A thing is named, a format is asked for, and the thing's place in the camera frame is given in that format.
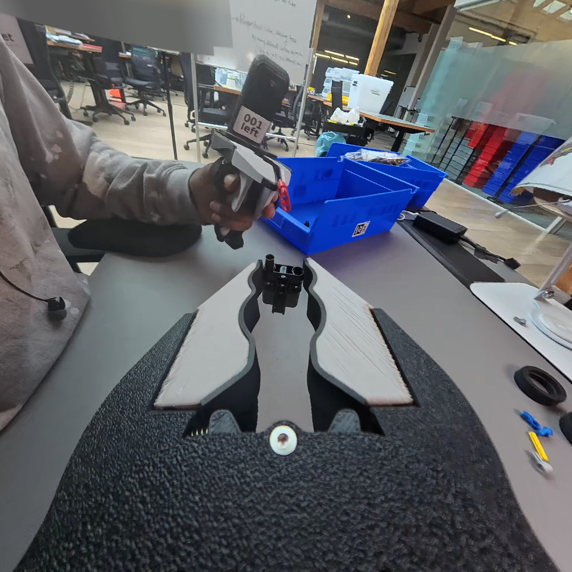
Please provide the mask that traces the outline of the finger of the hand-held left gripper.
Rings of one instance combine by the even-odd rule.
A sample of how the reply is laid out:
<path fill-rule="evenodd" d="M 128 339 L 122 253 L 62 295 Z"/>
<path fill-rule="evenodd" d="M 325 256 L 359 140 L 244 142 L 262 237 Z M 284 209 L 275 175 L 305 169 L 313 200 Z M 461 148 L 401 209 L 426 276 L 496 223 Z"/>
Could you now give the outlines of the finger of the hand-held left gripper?
<path fill-rule="evenodd" d="M 261 216 L 278 192 L 278 183 L 290 183 L 290 168 L 274 158 L 254 151 L 234 151 L 232 166 L 239 172 L 240 186 L 232 195 L 232 210 L 245 208 L 250 214 Z"/>
<path fill-rule="evenodd" d="M 290 180 L 292 171 L 279 158 L 251 144 L 243 151 L 243 175 L 253 180 Z"/>

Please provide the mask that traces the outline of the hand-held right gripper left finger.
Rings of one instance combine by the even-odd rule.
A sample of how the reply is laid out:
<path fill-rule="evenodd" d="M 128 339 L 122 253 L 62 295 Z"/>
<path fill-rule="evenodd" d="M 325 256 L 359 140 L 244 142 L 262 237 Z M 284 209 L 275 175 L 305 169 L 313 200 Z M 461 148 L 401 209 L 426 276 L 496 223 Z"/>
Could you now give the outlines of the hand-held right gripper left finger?
<path fill-rule="evenodd" d="M 253 262 L 197 308 L 155 409 L 204 407 L 251 372 L 261 277 L 262 262 Z"/>

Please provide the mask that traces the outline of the blue plastic bin white tag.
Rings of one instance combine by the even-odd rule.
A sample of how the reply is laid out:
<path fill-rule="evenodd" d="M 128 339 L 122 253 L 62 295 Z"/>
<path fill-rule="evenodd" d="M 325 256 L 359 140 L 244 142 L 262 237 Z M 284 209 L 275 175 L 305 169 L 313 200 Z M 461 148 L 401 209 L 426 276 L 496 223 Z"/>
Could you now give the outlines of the blue plastic bin white tag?
<path fill-rule="evenodd" d="M 311 255 L 389 231 L 418 187 L 363 161 L 283 157 L 290 168 L 290 211 L 270 228 Z"/>

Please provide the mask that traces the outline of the black brick subassembly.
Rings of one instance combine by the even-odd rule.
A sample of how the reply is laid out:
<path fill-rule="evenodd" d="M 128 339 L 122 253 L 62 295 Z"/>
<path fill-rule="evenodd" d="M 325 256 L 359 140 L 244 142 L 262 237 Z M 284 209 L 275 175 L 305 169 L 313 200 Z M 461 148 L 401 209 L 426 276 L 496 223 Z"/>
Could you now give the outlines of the black brick subassembly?
<path fill-rule="evenodd" d="M 295 308 L 304 282 L 304 269 L 299 266 L 279 264 L 273 254 L 264 260 L 262 302 L 271 306 L 272 313 L 284 315 Z"/>

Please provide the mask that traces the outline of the instruction booklet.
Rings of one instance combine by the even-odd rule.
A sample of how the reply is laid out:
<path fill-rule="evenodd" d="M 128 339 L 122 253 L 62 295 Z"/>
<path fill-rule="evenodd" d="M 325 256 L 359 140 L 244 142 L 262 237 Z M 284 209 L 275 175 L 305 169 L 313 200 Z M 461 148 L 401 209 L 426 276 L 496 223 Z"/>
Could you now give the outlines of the instruction booklet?
<path fill-rule="evenodd" d="M 530 173 L 518 180 L 511 194 L 522 190 L 543 189 L 571 196 L 571 137 L 542 160 Z"/>

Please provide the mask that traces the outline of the person's left hand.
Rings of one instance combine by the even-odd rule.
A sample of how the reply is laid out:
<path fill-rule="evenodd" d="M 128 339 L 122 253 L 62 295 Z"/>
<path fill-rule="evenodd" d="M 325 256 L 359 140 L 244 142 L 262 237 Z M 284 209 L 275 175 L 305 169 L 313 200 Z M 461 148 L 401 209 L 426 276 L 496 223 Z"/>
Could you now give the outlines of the person's left hand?
<path fill-rule="evenodd" d="M 240 187 L 238 174 L 226 175 L 224 179 L 225 191 L 219 191 L 213 182 L 213 164 L 204 165 L 193 172 L 189 181 L 190 196 L 193 199 L 203 225 L 220 225 L 230 231 L 244 232 L 252 227 L 253 222 L 259 218 L 271 219 L 275 216 L 274 201 L 277 193 L 273 194 L 272 201 L 264 208 L 261 215 L 249 214 L 242 206 L 239 211 L 233 211 L 230 199 L 226 195 L 233 194 Z"/>

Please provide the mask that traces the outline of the whiteboard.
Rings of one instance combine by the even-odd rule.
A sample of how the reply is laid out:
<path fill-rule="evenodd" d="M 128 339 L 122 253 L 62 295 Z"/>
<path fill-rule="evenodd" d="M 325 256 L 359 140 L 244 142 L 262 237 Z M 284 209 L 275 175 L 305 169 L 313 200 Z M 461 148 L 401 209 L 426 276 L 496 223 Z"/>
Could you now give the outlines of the whiteboard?
<path fill-rule="evenodd" d="M 303 83 L 310 59 L 316 1 L 230 1 L 232 46 L 197 55 L 197 62 L 246 73 L 264 54 L 281 66 L 290 83 Z"/>

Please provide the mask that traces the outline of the teal plastic bag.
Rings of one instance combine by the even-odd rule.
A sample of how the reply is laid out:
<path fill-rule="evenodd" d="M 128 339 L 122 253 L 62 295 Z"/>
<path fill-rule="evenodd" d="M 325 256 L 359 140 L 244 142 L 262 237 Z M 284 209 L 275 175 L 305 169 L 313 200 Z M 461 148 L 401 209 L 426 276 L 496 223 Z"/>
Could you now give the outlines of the teal plastic bag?
<path fill-rule="evenodd" d="M 346 135 L 345 133 L 334 131 L 322 132 L 315 142 L 313 151 L 314 157 L 325 157 L 333 144 L 345 144 L 347 141 Z"/>

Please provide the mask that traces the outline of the stack of clear containers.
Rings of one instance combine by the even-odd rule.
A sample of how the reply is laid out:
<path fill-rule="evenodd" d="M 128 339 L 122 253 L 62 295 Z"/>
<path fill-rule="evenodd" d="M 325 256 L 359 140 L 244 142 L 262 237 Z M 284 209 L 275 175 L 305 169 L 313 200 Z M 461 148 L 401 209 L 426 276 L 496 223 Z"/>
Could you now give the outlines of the stack of clear containers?
<path fill-rule="evenodd" d="M 349 68 L 328 67 L 325 72 L 325 79 L 321 96 L 326 99 L 331 99 L 331 90 L 333 82 L 341 83 L 342 97 L 344 100 L 349 98 L 352 82 L 354 77 L 359 75 L 358 70 Z"/>

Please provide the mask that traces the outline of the black office chair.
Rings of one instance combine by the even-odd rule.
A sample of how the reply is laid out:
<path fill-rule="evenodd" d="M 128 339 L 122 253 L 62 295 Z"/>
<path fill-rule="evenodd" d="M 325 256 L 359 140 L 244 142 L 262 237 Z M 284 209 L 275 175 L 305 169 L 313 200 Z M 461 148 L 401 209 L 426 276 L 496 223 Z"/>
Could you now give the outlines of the black office chair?
<path fill-rule="evenodd" d="M 125 81 L 127 85 L 137 92 L 139 97 L 132 102 L 132 105 L 137 110 L 139 110 L 139 106 L 142 106 L 145 116 L 147 116 L 147 107 L 150 106 L 156 109 L 158 114 L 166 117 L 166 112 L 152 102 L 153 97 L 162 97 L 164 84 L 157 50 L 132 44 L 130 53 L 130 65 L 133 76 L 126 77 Z"/>
<path fill-rule="evenodd" d="M 102 53 L 90 53 L 84 55 L 84 66 L 86 79 L 94 96 L 94 104 L 80 107 L 83 116 L 88 118 L 91 114 L 93 123 L 98 122 L 98 116 L 101 114 L 118 116 L 124 125 L 130 125 L 130 121 L 125 117 L 124 112 L 112 104 L 106 94 L 108 90 L 124 87 L 124 79 L 119 64 L 106 61 Z"/>

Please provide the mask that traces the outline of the wooden top office table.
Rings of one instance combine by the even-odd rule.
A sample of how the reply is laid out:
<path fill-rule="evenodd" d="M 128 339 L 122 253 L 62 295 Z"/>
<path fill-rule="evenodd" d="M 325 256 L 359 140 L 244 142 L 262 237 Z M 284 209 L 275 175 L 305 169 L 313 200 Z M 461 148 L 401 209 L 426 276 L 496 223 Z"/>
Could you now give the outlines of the wooden top office table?
<path fill-rule="evenodd" d="M 365 142 L 367 144 L 371 141 L 379 126 L 390 127 L 397 133 L 391 147 L 391 151 L 393 152 L 400 152 L 406 134 L 423 134 L 424 136 L 427 136 L 435 132 L 432 128 L 405 121 L 400 118 L 376 115 L 363 111 L 360 111 L 360 118 L 364 120 L 362 124 L 343 125 L 332 122 L 324 115 L 327 108 L 329 111 L 332 111 L 332 103 L 320 96 L 311 94 L 308 97 L 311 101 L 320 105 L 320 122 L 318 123 L 318 126 L 322 131 L 342 133 L 357 142 Z"/>

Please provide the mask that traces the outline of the wooden pillar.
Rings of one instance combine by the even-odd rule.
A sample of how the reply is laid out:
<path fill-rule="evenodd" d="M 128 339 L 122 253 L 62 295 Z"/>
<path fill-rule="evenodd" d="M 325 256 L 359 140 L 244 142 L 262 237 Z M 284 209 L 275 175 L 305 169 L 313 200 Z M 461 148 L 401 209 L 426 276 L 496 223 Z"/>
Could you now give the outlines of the wooden pillar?
<path fill-rule="evenodd" d="M 399 1 L 384 1 L 381 7 L 376 32 L 369 51 L 364 74 L 375 77 L 378 73 L 382 56 L 387 45 L 391 27 L 397 13 Z"/>

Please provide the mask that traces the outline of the white book stand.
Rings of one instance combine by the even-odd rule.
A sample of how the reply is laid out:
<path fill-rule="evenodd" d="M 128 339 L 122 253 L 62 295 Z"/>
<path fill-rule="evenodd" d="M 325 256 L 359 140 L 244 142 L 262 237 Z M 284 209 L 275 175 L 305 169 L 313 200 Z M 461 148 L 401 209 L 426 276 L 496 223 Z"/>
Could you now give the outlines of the white book stand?
<path fill-rule="evenodd" d="M 571 246 L 539 287 L 521 282 L 476 282 L 472 294 L 561 374 L 571 379 L 571 300 L 556 297 L 571 269 Z"/>

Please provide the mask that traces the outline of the blue brick piece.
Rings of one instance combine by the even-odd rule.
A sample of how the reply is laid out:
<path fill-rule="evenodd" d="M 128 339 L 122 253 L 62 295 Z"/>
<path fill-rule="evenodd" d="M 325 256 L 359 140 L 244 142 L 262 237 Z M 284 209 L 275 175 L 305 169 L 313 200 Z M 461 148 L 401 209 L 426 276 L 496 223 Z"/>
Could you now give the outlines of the blue brick piece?
<path fill-rule="evenodd" d="M 550 438 L 554 435 L 553 430 L 545 425 L 542 425 L 536 418 L 533 417 L 527 411 L 520 411 L 518 413 L 519 417 L 524 420 L 530 427 L 533 433 L 539 437 Z"/>

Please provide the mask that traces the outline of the person's grey hoodie torso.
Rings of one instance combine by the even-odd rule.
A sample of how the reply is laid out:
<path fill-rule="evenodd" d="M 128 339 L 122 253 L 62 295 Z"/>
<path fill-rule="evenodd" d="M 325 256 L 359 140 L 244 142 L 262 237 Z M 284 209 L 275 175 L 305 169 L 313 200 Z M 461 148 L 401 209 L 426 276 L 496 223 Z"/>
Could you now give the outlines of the person's grey hoodie torso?
<path fill-rule="evenodd" d="M 62 118 L 1 40 L 1 430 L 60 357 L 89 302 L 42 209 Z"/>

